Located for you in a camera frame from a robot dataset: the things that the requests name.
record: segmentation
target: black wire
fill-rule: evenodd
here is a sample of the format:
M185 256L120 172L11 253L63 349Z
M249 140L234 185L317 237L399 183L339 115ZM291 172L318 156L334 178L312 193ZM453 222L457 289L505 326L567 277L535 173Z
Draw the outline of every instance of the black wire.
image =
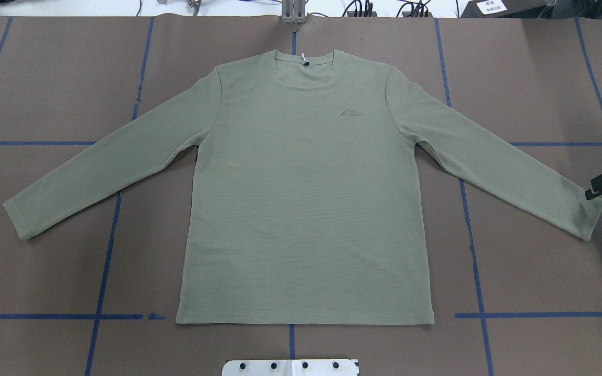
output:
M579 15L580 17L584 17L585 13L586 13L586 12L587 12L587 10L588 10L588 7L587 7L587 1L586 1L586 0L577 0L577 2L578 2L578 5L579 5L579 8L580 8L580 9L579 9L579 14L578 14L578 15Z
M588 10L593 10L591 16L587 16L589 18L596 18L598 15L602 14L602 0L596 0L596 2L589 2Z
M401 10L403 10L403 7L405 7L406 5L413 6L413 3L405 2L403 5L401 5L401 7L399 8L399 11L396 13L396 17L399 17L399 14L401 14Z
M406 1L406 3L401 5L401 7L399 8L399 11L396 13L396 17L399 17L399 15L401 15L401 11L408 4L410 4L411 9L410 9L410 14L408 14L406 17L428 17L429 16L429 8L427 7L427 4L430 2L431 2L431 0L428 0L426 3L421 2L421 0L420 0L420 2Z
M351 3L349 3L347 5L347 7L345 7L345 11L343 12L343 14L341 15L341 17L345 17L345 15L347 14L347 10L350 9L350 7L354 4L354 15L356 16L356 3L359 2L359 6L361 6L361 0L352 0Z

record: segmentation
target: fabric texture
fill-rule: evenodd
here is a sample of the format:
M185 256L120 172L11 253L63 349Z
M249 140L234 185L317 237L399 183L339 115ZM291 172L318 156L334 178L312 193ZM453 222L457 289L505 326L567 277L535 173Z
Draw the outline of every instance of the fabric texture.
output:
M19 237L197 145L177 323L433 324L419 144L448 173L590 239L602 199L396 67L340 50L308 59L273 50L215 67L3 203Z

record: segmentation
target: embroidered logo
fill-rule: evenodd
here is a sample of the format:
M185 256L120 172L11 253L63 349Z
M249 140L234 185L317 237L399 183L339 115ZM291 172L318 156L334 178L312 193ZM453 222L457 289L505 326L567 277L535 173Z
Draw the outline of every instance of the embroidered logo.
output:
M359 116L361 115L360 113L353 111L353 110L344 110L343 113L341 114L341 116Z

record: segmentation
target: white label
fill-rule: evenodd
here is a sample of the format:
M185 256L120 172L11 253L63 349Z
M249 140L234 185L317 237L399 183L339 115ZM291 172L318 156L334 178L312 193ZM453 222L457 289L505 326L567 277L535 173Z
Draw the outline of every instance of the white label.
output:
M497 14L508 10L501 0L487 0L487 2L478 3L478 8L482 14Z

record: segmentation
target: shoulder seam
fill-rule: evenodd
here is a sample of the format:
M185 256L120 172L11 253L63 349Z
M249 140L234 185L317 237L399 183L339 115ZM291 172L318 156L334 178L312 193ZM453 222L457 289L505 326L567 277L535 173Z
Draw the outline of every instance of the shoulder seam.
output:
M389 109L389 103L387 103L387 84L389 83L389 77L391 77L391 74L392 74L392 72L394 72L394 69L396 69L396 67L391 66L391 69L389 70L389 74L387 74L387 80L385 80L385 105L387 106L387 113L389 113L389 117L391 118L392 123L394 123L394 128L396 128L396 131L399 133L399 135L401 135L401 137L403 137L404 140L408 141L408 143L416 145L416 143L410 141L408 138L406 138L406 136L403 135L403 133L401 133L399 124L396 124L394 115L391 114L391 110Z
M217 123L217 116L219 115L219 111L222 108L222 96L224 92L224 88L222 87L222 76L220 76L219 69L217 69L217 66L215 67L215 71L217 72L217 78L219 79L219 104L217 105L217 111L215 111L215 119L213 119L213 124L211 125L211 128L208 130L206 135L203 136L199 145L203 142L203 140L205 140L206 137L208 137L208 135L210 135L211 131L215 127L215 124Z

